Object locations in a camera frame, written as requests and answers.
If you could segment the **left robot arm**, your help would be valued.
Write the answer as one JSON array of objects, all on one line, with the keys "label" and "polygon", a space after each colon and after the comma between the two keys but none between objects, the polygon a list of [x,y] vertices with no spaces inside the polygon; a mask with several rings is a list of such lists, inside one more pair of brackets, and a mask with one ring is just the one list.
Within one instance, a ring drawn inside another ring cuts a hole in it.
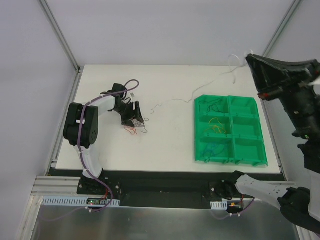
[{"label": "left robot arm", "polygon": [[99,195],[111,192],[103,176],[95,143],[99,134],[99,117],[107,112],[120,115],[120,123],[124,127],[135,128],[134,121],[143,124],[140,103],[126,101],[127,93],[140,85],[136,79],[131,79],[124,85],[114,83],[111,90],[85,104],[72,102],[67,111],[64,123],[63,137],[75,149],[81,165],[82,177],[80,185]]}]

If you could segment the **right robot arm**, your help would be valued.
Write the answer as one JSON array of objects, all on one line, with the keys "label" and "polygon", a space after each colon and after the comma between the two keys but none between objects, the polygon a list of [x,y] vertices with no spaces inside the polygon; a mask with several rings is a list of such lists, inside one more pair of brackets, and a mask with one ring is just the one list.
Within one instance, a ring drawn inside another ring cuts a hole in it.
[{"label": "right robot arm", "polygon": [[286,62],[249,54],[246,57],[258,97],[278,101],[292,123],[297,150],[277,148],[285,174],[296,186],[277,186],[235,171],[225,184],[230,197],[249,195],[277,208],[292,224],[320,232],[320,78],[317,60]]}]

